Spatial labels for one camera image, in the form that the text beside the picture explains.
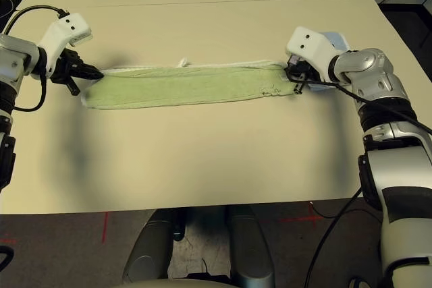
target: table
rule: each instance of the table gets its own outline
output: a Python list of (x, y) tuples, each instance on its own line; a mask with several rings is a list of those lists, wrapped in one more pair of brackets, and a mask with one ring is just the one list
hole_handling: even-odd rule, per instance
[[(432, 124), (431, 84), (373, 0), (23, 0), (80, 12), (94, 38), (77, 51), (125, 65), (285, 61), (295, 27), (342, 32), (385, 51), (416, 113)], [(37, 42), (54, 19), (35, 11), (12, 36)], [(17, 105), (37, 102), (24, 80)], [(17, 160), (3, 213), (92, 212), (346, 198), (359, 187), (362, 130), (335, 90), (236, 103), (85, 109), (48, 85), (37, 113), (14, 112)]]

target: black wire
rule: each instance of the black wire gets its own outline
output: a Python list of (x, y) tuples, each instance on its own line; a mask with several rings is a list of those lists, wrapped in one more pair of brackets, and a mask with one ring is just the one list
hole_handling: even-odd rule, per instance
[(357, 96), (355, 93), (350, 92), (349, 90), (346, 90), (340, 84), (336, 84), (335, 82), (296, 80), (296, 79), (292, 78), (289, 74), (287, 74), (287, 77), (288, 77), (288, 79), (291, 82), (295, 82), (295, 83), (298, 83), (298, 84), (301, 84), (301, 83), (303, 83), (303, 84), (322, 84), (324, 86), (335, 87), (338, 90), (342, 91), (344, 94), (347, 94), (348, 96), (350, 96), (350, 97), (352, 97), (352, 98), (354, 98), (354, 99), (356, 99), (358, 101), (361, 101), (362, 103), (369, 104), (370, 106), (375, 106), (375, 107), (377, 107), (378, 109), (380, 109), (382, 111), (389, 111), (390, 113), (392, 113), (394, 115), (397, 115), (397, 116), (401, 117), (402, 119), (405, 119), (406, 121), (409, 121), (411, 124), (417, 126), (418, 128), (421, 128), (425, 132), (427, 132), (427, 133), (429, 133), (429, 134), (432, 135), (432, 129), (429, 128), (429, 127), (427, 127), (425, 124), (422, 124), (421, 122), (416, 121), (415, 119), (413, 119), (413, 118), (411, 118), (411, 117), (409, 117), (409, 116), (407, 116), (407, 115), (405, 115), (403, 113), (400, 113), (399, 111), (395, 111), (395, 110), (389, 108), (388, 106), (385, 106), (385, 105), (376, 103), (375, 101), (367, 100), (367, 99), (364, 99), (364, 98), (362, 98), (360, 96)]
[(33, 107), (33, 108), (21, 108), (21, 107), (14, 107), (13, 109), (17, 110), (17, 111), (24, 111), (26, 113), (32, 112), (32, 111), (37, 111), (38, 109), (40, 109), (43, 105), (43, 103), (45, 102), (45, 97), (47, 96), (47, 75), (44, 73), (40, 73), (40, 87), (41, 87), (41, 91), (40, 91), (40, 100), (39, 103)]
[(0, 262), (0, 272), (3, 271), (14, 258), (14, 249), (9, 246), (0, 246), (0, 255), (5, 254), (6, 257)]
[[(312, 206), (313, 211), (314, 211), (316, 214), (318, 214), (319, 216), (323, 217), (324, 219), (334, 219), (334, 218), (336, 217), (336, 215), (335, 215), (335, 216), (328, 216), (328, 215), (323, 214), (322, 212), (319, 212), (319, 211), (315, 208), (315, 205), (314, 205), (312, 202), (310, 202), (310, 205)], [(370, 211), (367, 210), (367, 209), (364, 209), (364, 208), (353, 208), (353, 209), (347, 210), (344, 214), (348, 214), (348, 213), (350, 213), (350, 212), (365, 212), (365, 213), (368, 214), (369, 216), (373, 217), (373, 218), (374, 218), (374, 219), (375, 219), (379, 224), (382, 223), (382, 220), (381, 220), (381, 219), (379, 219), (376, 215), (374, 215), (372, 212), (370, 212)]]
[(30, 7), (24, 8), (24, 9), (20, 10), (18, 13), (16, 13), (16, 15), (11, 19), (9, 24), (5, 27), (3, 34), (8, 35), (9, 32), (11, 31), (12, 27), (14, 26), (14, 24), (18, 21), (18, 19), (22, 15), (29, 12), (30, 10), (35, 10), (35, 9), (50, 9), (50, 10), (56, 11), (59, 15), (62, 15), (64, 12), (64, 10), (62, 10), (60, 8), (56, 8), (56, 7), (48, 6), (48, 5), (35, 5), (35, 6), (30, 6)]
[(345, 204), (345, 206), (342, 207), (342, 209), (338, 212), (338, 214), (332, 220), (330, 226), (328, 227), (328, 229), (324, 233), (323, 237), (321, 238), (321, 240), (320, 240), (320, 242), (319, 242), (319, 244), (317, 246), (317, 249), (315, 250), (315, 253), (313, 254), (312, 260), (310, 261), (309, 269), (308, 269), (308, 272), (306, 274), (306, 279), (304, 280), (304, 285), (303, 285), (304, 288), (307, 288), (309, 286), (309, 281), (311, 280), (310, 277), (312, 275), (313, 267), (315, 265), (315, 262), (317, 261), (319, 252), (323, 248), (325, 240), (329, 237), (331, 231), (333, 231), (333, 228), (336, 226), (336, 224), (338, 223), (338, 221), (340, 220), (340, 218), (344, 215), (345, 211), (356, 200), (356, 198), (358, 197), (358, 195), (360, 195), (361, 192), (362, 192), (362, 188), (360, 188), (359, 190), (357, 190), (357, 192), (353, 195), (353, 197), (351, 197), (351, 199)]
[(209, 273), (209, 268), (207, 267), (207, 262), (205, 262), (204, 258), (201, 258), (202, 263), (204, 263), (205, 266), (205, 273)]
[[(35, 5), (35, 6), (30, 6), (27, 8), (24, 8), (23, 10), (20, 10), (9, 22), (9, 24), (5, 27), (5, 30), (3, 31), (3, 34), (8, 35), (9, 32), (11, 31), (12, 27), (14, 26), (14, 24), (18, 21), (18, 19), (20, 19), (21, 16), (23, 16), (25, 13), (28, 13), (31, 10), (35, 10), (35, 9), (50, 9), (53, 11), (56, 11), (59, 14), (59, 18), (65, 17), (67, 15), (69, 15), (68, 12), (60, 9), (60, 8), (56, 8), (53, 6), (49, 6), (49, 5)], [(43, 103), (45, 102), (45, 97), (47, 96), (47, 76), (45, 74), (45, 72), (41, 72), (40, 73), (40, 87), (41, 87), (41, 91), (40, 91), (40, 100), (39, 103), (33, 107), (33, 108), (21, 108), (21, 107), (14, 107), (13, 109), (17, 110), (17, 111), (24, 111), (24, 112), (31, 112), (31, 111), (37, 111), (38, 109), (40, 109), (43, 105)]]

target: gray carpet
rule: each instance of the gray carpet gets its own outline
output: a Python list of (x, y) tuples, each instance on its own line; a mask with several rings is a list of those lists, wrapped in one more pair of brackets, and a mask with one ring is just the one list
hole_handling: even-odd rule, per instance
[[(315, 202), (335, 214), (345, 200)], [(277, 287), (301, 287), (313, 252), (331, 220), (307, 202), (253, 205), (275, 264)], [(359, 199), (354, 207), (367, 208)], [(151, 210), (110, 213), (3, 215), (0, 244), (16, 257), (0, 274), (0, 287), (110, 287), (122, 281), (124, 264)], [(229, 274), (227, 231), (221, 207), (194, 208), (183, 241), (174, 244), (171, 277), (204, 271)], [(376, 285), (381, 270), (380, 224), (364, 212), (344, 215), (325, 244), (310, 287), (346, 287), (354, 275)]]

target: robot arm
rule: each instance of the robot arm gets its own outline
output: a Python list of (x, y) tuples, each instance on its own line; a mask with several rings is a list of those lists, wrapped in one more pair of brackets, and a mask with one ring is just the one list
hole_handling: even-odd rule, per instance
[(42, 40), (34, 43), (0, 34), (0, 191), (9, 184), (14, 167), (15, 138), (9, 136), (12, 126), (11, 113), (24, 76), (65, 84), (73, 95), (80, 90), (72, 76), (84, 79), (100, 79), (103, 74), (91, 65), (84, 64), (78, 54), (65, 46), (72, 46), (89, 39), (91, 31), (78, 13), (66, 15), (53, 22)]
[[(322, 34), (302, 27), (295, 30), (287, 50), (292, 54), (289, 76), (350, 85), (353, 93), (369, 101), (355, 101), (365, 149), (358, 165), (366, 201), (383, 211), (383, 273), (395, 288), (428, 287), (432, 283), (432, 141), (425, 130), (403, 118), (416, 121), (416, 114), (393, 74), (393, 65), (379, 49), (343, 53)], [(298, 74), (301, 64), (310, 65), (307, 76)]]

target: folded towel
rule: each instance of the folded towel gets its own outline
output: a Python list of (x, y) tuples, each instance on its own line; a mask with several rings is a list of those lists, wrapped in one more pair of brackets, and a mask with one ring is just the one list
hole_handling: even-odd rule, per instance
[(285, 66), (256, 61), (110, 69), (84, 92), (83, 103), (96, 109), (133, 109), (285, 96), (295, 87), (286, 77)]

